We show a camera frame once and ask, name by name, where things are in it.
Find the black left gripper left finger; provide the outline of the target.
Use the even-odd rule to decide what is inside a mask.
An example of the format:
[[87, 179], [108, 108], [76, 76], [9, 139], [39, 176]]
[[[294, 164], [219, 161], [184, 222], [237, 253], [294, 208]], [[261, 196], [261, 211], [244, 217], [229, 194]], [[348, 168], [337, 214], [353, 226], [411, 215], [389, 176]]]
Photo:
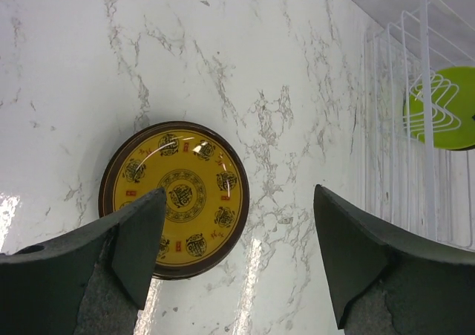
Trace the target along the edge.
[[2, 334], [132, 334], [159, 253], [166, 192], [1, 255]]

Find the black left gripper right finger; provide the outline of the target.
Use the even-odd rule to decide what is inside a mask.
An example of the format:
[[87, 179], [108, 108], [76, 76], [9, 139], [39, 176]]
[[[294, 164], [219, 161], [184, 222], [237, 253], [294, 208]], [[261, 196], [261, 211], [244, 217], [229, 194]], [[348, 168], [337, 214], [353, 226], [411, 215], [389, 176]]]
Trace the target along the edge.
[[474, 333], [474, 252], [408, 232], [322, 185], [313, 209], [338, 329]]

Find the yellow brown patterned plate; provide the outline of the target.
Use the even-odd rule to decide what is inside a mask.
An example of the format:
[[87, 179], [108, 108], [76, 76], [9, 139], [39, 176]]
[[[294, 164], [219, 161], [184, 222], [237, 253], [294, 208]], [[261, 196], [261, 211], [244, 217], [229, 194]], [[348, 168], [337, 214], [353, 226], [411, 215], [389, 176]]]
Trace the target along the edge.
[[237, 152], [200, 124], [168, 121], [129, 137], [102, 176], [98, 211], [106, 216], [152, 189], [166, 194], [154, 277], [187, 279], [232, 251], [249, 214], [249, 182]]

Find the lime green plate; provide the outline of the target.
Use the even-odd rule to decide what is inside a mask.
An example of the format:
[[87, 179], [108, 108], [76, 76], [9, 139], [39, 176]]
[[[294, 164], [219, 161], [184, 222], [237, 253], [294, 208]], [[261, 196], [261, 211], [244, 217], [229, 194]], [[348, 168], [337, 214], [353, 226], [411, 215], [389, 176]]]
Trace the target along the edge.
[[[430, 75], [433, 146], [450, 151], [474, 148], [474, 68], [451, 67]], [[425, 141], [422, 78], [410, 82], [403, 102], [403, 126], [410, 137]]]

